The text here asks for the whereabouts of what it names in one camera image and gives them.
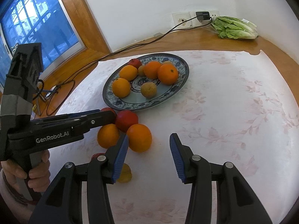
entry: power cord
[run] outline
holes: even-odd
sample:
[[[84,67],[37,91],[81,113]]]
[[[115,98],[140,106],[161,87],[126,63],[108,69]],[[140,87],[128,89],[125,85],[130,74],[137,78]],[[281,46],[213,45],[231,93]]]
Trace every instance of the power cord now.
[[[154,42],[157,42],[157,41],[159,41],[160,39],[164,38],[167,34],[173,32],[173,31],[183,31],[183,30],[192,30],[192,29],[202,28],[202,27],[205,27],[205,26],[207,26],[207,25],[210,25],[210,24],[212,23],[212,21],[213,21],[213,19],[210,17],[210,20],[209,20],[209,22],[208,22],[207,24],[204,24],[204,25],[201,25],[201,26],[197,26],[197,27],[193,27],[193,28],[187,28],[187,29],[175,29],[175,28],[177,28],[178,26],[180,26],[180,25],[182,25],[182,24],[184,24],[184,23],[186,23],[186,22],[189,22],[189,21],[191,21],[191,20],[193,20],[193,19],[195,19],[195,18],[197,18],[197,17],[198,17],[198,16],[196,16],[196,17],[194,17],[194,18],[191,18],[191,19],[188,19],[188,20],[186,20],[186,21],[184,21],[184,22],[179,23],[178,25],[174,26],[171,30],[169,30],[168,32],[166,32],[165,34],[163,34],[161,37],[159,37],[159,38],[157,38],[157,39],[155,39],[155,40],[153,40],[153,41],[151,41],[151,42],[148,42],[148,43],[141,43],[141,44],[136,44],[136,45],[128,46],[128,47],[126,47],[126,48],[124,48],[124,49],[121,49],[121,50],[119,50],[119,51],[110,53],[110,54],[108,54],[108,55],[106,55],[106,56],[104,56],[104,57],[102,57],[102,58],[100,58],[100,59],[97,59],[97,60],[95,60],[95,61],[93,61],[93,62],[90,62],[90,63],[88,63],[86,66],[84,66],[84,67],[82,67],[81,69],[77,70],[77,71],[74,72],[71,76],[69,76],[66,80],[64,80],[62,83],[60,83],[60,84],[58,85],[57,89],[55,90],[55,92],[52,93],[52,95],[51,95],[51,97],[50,97],[50,99],[49,99],[49,103],[48,103],[47,108],[46,108],[46,115],[47,115],[47,116],[51,116],[51,115],[53,115],[53,114],[54,114],[54,113],[61,107],[61,105],[65,102],[65,100],[70,96],[70,94],[71,94],[71,92],[73,91],[73,89],[74,89],[74,87],[75,87],[75,84],[76,84],[76,82],[75,82],[74,79],[75,79],[81,72],[83,72],[83,71],[89,69],[90,67],[92,67],[92,66],[93,66],[94,64],[96,64],[97,62],[99,62],[99,61],[101,61],[101,60],[103,60],[103,59],[106,59],[106,58],[108,58],[108,57],[110,57],[110,56],[117,55],[117,54],[119,54],[119,53],[122,53],[122,52],[127,51],[127,50],[130,50],[130,49],[134,49],[134,48],[137,48],[137,47],[141,47],[141,46],[144,46],[144,45],[149,45],[149,44],[152,44],[152,43],[154,43]],[[71,83],[71,82],[73,82],[73,86],[72,86],[71,90],[69,91],[68,95],[63,99],[63,101],[61,102],[61,104],[59,104],[59,106],[58,106],[52,113],[49,114],[49,113],[48,113],[49,105],[50,105],[50,103],[51,103],[51,101],[52,101],[52,98],[53,98],[53,96],[55,95],[55,93],[56,93],[56,92],[57,92],[63,85],[69,84],[69,83]]]
[[[41,94],[41,92],[44,90],[44,81],[42,79],[38,79],[39,82],[41,82],[41,89],[37,92],[37,94],[33,97],[32,101],[37,99],[37,97]]]

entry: white tablecloth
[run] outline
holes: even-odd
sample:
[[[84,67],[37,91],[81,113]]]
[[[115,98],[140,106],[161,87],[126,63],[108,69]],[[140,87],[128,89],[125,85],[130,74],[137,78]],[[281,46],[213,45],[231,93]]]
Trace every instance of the white tablecloth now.
[[[231,161],[255,191],[274,224],[299,196],[299,110],[274,64],[261,51],[175,51],[190,67],[183,88],[156,107],[138,112],[139,122],[153,135],[144,153],[128,150],[125,160],[133,178],[109,185],[116,223],[184,223],[191,185],[178,178],[169,136],[209,162]],[[102,98],[108,77],[133,57],[99,62],[62,105],[58,114],[106,107]],[[68,161],[83,164],[104,152],[96,140],[98,128],[85,139],[51,149],[51,177]],[[213,216],[216,196],[213,185]],[[87,220],[86,203],[83,219]]]

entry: red apple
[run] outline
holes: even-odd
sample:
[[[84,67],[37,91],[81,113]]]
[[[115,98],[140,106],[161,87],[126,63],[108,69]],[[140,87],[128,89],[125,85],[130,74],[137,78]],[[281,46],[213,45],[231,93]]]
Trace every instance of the red apple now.
[[[101,109],[101,111],[109,111],[109,110],[112,111],[115,114],[115,116],[117,115],[116,112],[114,111],[114,109],[112,109],[112,108],[106,107],[106,108]]]
[[[128,65],[131,65],[138,69],[140,66],[142,66],[142,63],[139,59],[131,59],[129,60]]]
[[[96,153],[96,154],[92,155],[92,158],[90,159],[90,161],[92,161],[95,158],[98,158],[98,156],[101,156],[101,155],[105,155],[105,153]]]
[[[120,111],[117,114],[115,124],[118,129],[126,133],[130,126],[138,124],[138,116],[130,110]]]

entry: window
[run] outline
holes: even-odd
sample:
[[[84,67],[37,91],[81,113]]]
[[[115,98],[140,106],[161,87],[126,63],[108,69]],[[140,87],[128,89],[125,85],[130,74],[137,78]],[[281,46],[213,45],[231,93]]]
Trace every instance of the window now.
[[[9,54],[16,43],[41,42],[44,68],[63,62],[83,46],[68,21],[59,0],[14,0],[2,21],[0,40],[0,84],[4,85]]]

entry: plate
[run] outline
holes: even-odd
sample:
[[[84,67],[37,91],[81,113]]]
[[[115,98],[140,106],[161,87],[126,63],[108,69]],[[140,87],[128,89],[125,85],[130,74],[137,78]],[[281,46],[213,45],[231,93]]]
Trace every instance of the plate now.
[[[120,70],[127,65],[124,64],[120,68],[118,68],[107,80],[103,88],[103,99],[104,102],[110,107],[115,110],[143,110],[155,105],[158,105],[165,100],[169,99],[171,96],[175,95],[186,83],[188,76],[189,76],[189,66],[188,64],[179,56],[168,54],[168,53],[155,53],[144,55],[138,57],[143,65],[146,65],[150,61],[156,60],[161,63],[165,61],[171,61],[172,64],[178,70],[178,79],[175,84],[171,86],[164,85],[160,82],[159,79],[151,80],[147,77],[137,76],[133,81],[130,81],[131,92],[125,98],[118,98],[112,92],[112,83],[117,78],[119,78]],[[145,98],[141,92],[140,87],[145,82],[153,82],[157,85],[157,94],[155,97],[151,99]]]

